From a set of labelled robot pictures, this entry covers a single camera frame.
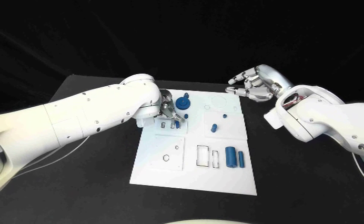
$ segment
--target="white cable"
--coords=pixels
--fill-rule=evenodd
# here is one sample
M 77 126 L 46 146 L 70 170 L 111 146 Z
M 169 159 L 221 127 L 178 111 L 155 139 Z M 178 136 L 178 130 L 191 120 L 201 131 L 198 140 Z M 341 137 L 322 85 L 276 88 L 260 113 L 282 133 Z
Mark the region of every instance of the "white cable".
M 29 168 L 32 165 L 35 165 L 36 163 L 39 163 L 41 161 L 44 161 L 48 157 L 51 157 L 61 149 L 62 147 L 57 148 L 46 156 L 44 156 L 41 159 L 38 159 L 33 163 L 31 163 L 29 165 L 26 165 L 20 170 Z
M 354 161 L 356 161 L 356 164 L 357 164 L 357 167 L 358 167 L 358 171 L 360 171 L 361 175 L 364 176 L 364 173 L 363 173 L 363 170 L 361 170 L 361 168 L 360 168 L 360 165 L 358 165 L 358 161 L 357 161 L 356 155 L 354 155 L 354 153 L 351 153 L 351 154 L 353 154 Z
M 88 140 L 88 138 L 90 138 L 90 136 L 84 139 L 84 141 L 80 143 L 80 145 L 75 147 L 75 149 L 74 149 L 70 153 L 67 153 L 61 158 L 58 158 L 58 159 L 57 159 L 55 161 L 52 161 L 49 164 L 42 165 L 42 166 L 36 167 L 35 169 L 28 170 L 28 171 L 25 171 L 23 173 L 18 174 L 13 178 L 19 177 L 20 175 L 29 173 L 31 171 L 35 171 L 35 170 L 44 168 L 45 166 L 54 164 L 54 163 L 58 162 L 59 160 L 62 160 L 62 159 L 64 159 L 67 156 L 70 156 L 70 155 L 72 154 L 72 152 L 81 147 L 81 145 L 85 143 L 85 141 Z

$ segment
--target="table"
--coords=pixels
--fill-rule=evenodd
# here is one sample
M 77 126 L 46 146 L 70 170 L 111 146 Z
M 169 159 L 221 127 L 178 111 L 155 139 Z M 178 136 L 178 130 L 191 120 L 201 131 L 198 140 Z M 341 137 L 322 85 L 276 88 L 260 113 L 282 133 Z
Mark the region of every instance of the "table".
M 51 101 L 120 83 L 71 75 Z M 227 85 L 156 81 L 161 88 L 224 92 Z M 90 137 L 59 162 L 16 178 L 0 192 L 2 223 L 166 223 L 226 219 L 252 223 L 358 223 L 364 178 L 351 153 L 325 135 L 304 143 L 263 118 L 275 100 L 240 98 L 257 196 L 129 183 L 142 128 L 135 120 Z M 71 143 L 49 160 L 61 157 Z

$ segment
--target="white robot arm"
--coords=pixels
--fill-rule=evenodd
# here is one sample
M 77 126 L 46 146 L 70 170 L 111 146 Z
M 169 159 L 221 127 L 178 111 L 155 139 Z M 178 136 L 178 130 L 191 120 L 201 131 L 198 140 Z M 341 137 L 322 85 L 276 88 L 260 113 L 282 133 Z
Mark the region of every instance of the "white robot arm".
M 117 85 L 0 115 L 0 189 L 28 163 L 51 150 L 130 118 L 143 127 L 145 119 L 159 114 L 184 122 L 169 91 L 159 90 L 150 75 L 137 74 Z
M 228 87 L 226 91 L 254 101 L 278 97 L 275 108 L 265 118 L 275 129 L 286 127 L 304 142 L 327 134 L 353 153 L 364 155 L 364 103 L 345 104 L 318 86 L 293 86 L 285 76 L 267 65 L 259 65 L 231 80 L 246 79 L 246 89 Z

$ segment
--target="metal robot hand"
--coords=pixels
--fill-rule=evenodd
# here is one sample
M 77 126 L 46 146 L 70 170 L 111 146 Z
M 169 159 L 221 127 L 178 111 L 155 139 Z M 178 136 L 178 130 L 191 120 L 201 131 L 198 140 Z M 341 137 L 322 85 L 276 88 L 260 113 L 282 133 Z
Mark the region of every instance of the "metal robot hand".
M 241 72 L 231 80 L 230 84 L 244 80 L 244 87 L 227 87 L 226 92 L 243 97 L 249 97 L 257 102 L 278 98 L 293 84 L 286 77 L 267 65 L 259 65 Z

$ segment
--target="small blue piece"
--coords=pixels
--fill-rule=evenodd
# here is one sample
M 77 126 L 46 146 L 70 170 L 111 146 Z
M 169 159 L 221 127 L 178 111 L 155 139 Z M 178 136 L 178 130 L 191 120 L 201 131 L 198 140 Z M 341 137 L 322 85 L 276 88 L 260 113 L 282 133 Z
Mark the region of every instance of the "small blue piece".
M 187 110 L 191 106 L 191 101 L 189 101 L 188 97 L 189 97 L 189 95 L 188 95 L 188 93 L 185 93 L 184 97 L 179 97 L 176 99 L 176 108 L 179 110 Z
M 240 168 L 246 167 L 243 151 L 239 152 L 239 166 Z
M 237 167 L 237 153 L 234 147 L 226 147 L 226 166 L 230 168 Z
M 217 132 L 217 129 L 218 129 L 218 125 L 217 125 L 217 124 L 213 124 L 211 132 L 215 133 L 215 132 Z

